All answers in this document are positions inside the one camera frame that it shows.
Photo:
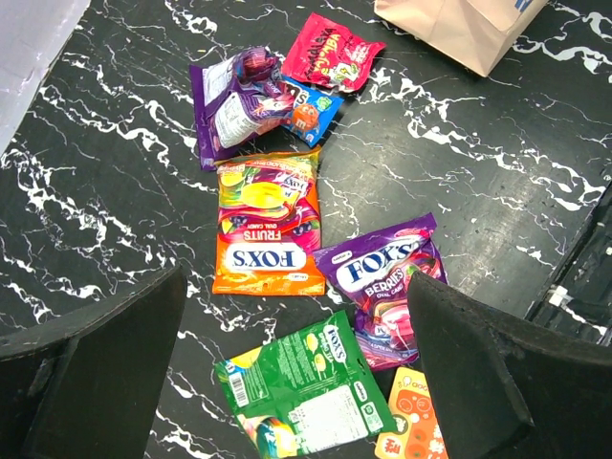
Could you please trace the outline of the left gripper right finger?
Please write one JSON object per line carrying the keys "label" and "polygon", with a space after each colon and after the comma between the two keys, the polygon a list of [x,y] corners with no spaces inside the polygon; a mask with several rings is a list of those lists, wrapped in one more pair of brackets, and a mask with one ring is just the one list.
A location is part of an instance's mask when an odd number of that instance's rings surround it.
{"label": "left gripper right finger", "polygon": [[611,350],[478,302],[424,273],[408,307],[451,458],[608,458]]}

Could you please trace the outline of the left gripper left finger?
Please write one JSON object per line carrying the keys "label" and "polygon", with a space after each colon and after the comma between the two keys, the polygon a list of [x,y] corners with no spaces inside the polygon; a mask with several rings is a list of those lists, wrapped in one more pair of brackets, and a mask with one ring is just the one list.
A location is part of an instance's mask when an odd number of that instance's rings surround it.
{"label": "left gripper left finger", "polygon": [[4,458],[142,458],[186,304],[181,267],[1,338]]}

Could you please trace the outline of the blue checkered paper bag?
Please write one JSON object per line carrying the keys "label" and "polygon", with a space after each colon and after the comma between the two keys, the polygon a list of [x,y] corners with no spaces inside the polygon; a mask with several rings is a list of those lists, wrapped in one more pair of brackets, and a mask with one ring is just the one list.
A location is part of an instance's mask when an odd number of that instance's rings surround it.
{"label": "blue checkered paper bag", "polygon": [[545,0],[379,0],[381,19],[486,77]]}

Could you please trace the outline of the green Fox's candy bag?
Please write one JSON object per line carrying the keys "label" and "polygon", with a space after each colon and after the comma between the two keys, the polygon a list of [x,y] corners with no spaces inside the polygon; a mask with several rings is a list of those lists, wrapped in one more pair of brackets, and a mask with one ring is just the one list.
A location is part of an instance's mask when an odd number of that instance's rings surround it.
{"label": "green Fox's candy bag", "polygon": [[262,458],[291,458],[395,429],[345,312],[221,361],[215,373]]}

